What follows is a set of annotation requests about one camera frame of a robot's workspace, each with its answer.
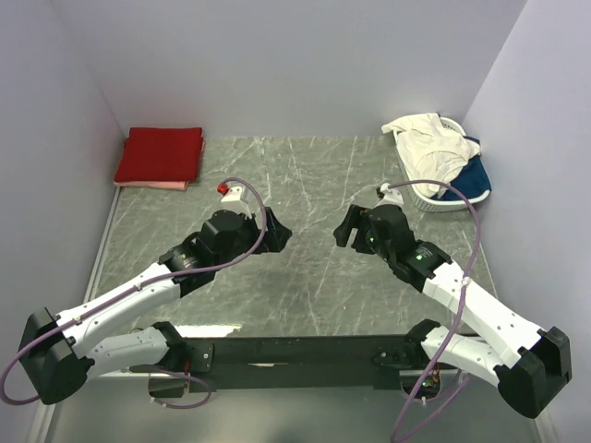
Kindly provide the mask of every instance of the white laundry basket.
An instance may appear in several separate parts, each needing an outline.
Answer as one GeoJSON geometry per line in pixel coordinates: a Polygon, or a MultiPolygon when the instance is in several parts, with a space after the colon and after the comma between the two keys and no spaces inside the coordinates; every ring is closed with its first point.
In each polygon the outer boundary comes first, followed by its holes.
{"type": "MultiPolygon", "coordinates": [[[[441,120],[441,124],[444,127],[447,127],[448,129],[452,129],[456,132],[459,132],[463,136],[465,136],[465,131],[460,126],[459,123],[454,122],[451,118],[446,118],[446,117],[441,117],[440,120],[441,120]]],[[[393,131],[393,134],[394,134],[394,140],[396,141],[396,145],[398,145],[397,134],[395,131],[393,131]]],[[[400,154],[398,154],[398,163],[400,164],[400,169],[403,172],[405,180],[416,180],[415,177],[411,177],[409,175],[408,171],[406,171],[406,168],[404,167],[404,163],[400,157],[400,154]]],[[[411,198],[413,199],[413,203],[415,203],[415,206],[417,208],[419,208],[420,210],[423,210],[425,212],[452,212],[454,210],[463,210],[465,208],[465,203],[462,200],[458,200],[458,201],[433,200],[431,198],[427,198],[427,197],[423,196],[418,191],[418,188],[416,185],[411,185],[411,187],[412,187],[412,190],[410,192],[410,195],[411,195],[411,198]]],[[[487,190],[487,191],[483,192],[482,195],[479,197],[470,198],[470,203],[472,203],[473,205],[476,203],[479,203],[480,201],[482,201],[486,197],[488,197],[488,194],[490,194],[490,191],[487,190]]]]}

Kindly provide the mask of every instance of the gray marble surface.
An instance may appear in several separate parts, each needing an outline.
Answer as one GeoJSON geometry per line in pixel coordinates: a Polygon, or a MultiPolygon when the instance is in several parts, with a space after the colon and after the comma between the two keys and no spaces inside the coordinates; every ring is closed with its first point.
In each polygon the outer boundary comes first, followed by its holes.
{"type": "MultiPolygon", "coordinates": [[[[206,139],[200,179],[187,192],[122,190],[95,294],[138,275],[199,230],[220,208],[216,186],[231,175],[252,183],[294,231],[287,248],[219,272],[213,283],[121,332],[160,320],[239,336],[404,334],[424,318],[452,323],[446,309],[398,281],[377,257],[334,244],[332,230],[350,203],[372,207],[377,185],[403,179],[392,137],[206,139]]],[[[416,236],[465,264],[475,237],[468,211],[420,212],[408,190],[403,195],[416,236]]],[[[492,291],[482,254],[472,276],[492,291]]]]}

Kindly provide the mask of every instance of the red towel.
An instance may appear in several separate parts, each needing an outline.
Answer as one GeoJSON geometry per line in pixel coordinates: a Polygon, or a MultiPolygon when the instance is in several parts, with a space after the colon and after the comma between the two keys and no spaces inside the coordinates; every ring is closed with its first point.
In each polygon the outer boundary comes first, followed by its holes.
{"type": "Polygon", "coordinates": [[[115,183],[194,181],[202,147],[200,127],[132,127],[115,183]]]}

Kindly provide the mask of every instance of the robotic arm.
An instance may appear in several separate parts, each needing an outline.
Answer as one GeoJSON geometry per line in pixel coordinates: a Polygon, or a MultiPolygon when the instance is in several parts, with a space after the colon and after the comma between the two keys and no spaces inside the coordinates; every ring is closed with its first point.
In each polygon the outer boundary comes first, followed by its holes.
{"type": "MultiPolygon", "coordinates": [[[[535,418],[571,380],[568,337],[558,328],[546,331],[515,314],[469,278],[449,255],[430,242],[415,239],[399,205],[402,197],[390,184],[378,190],[373,209],[351,205],[334,230],[336,244],[381,257],[400,280],[457,313],[460,291],[467,285],[462,320],[481,339],[454,334],[442,363],[485,379],[517,412],[535,418]]],[[[449,330],[427,320],[418,325],[419,340],[431,358],[449,330]]]]}
{"type": "MultiPolygon", "coordinates": [[[[44,403],[59,402],[81,388],[87,379],[117,369],[145,364],[176,366],[183,361],[185,343],[168,322],[156,323],[138,333],[104,337],[156,306],[183,298],[209,283],[216,272],[181,275],[148,284],[152,279],[171,272],[227,263],[255,244],[260,229],[254,215],[250,216],[247,188],[222,186],[218,191],[223,194],[223,209],[205,221],[201,231],[171,248],[139,276],[55,316],[43,309],[29,317],[19,349],[48,330],[76,320],[74,326],[55,334],[20,358],[44,403]],[[136,292],[81,319],[83,314],[134,286],[138,289],[136,292]]],[[[292,235],[277,221],[271,208],[265,210],[267,231],[253,254],[280,252],[292,235]]]]}

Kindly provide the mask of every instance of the white wall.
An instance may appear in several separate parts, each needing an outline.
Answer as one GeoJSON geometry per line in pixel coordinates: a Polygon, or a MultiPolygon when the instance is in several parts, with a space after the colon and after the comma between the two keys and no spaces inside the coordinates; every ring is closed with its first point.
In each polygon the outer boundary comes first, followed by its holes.
{"type": "Polygon", "coordinates": [[[372,135],[462,119],[525,0],[54,0],[119,124],[372,135]]]}
{"type": "MultiPolygon", "coordinates": [[[[122,133],[49,2],[0,5],[0,366],[27,316],[79,303],[113,198],[122,133]]],[[[20,365],[8,380],[33,393],[20,365]]],[[[0,403],[5,442],[35,406],[0,403]]]]}
{"type": "Polygon", "coordinates": [[[530,0],[464,125],[493,184],[484,246],[500,297],[571,338],[573,382],[550,405],[563,443],[591,415],[591,3],[530,0]]]}

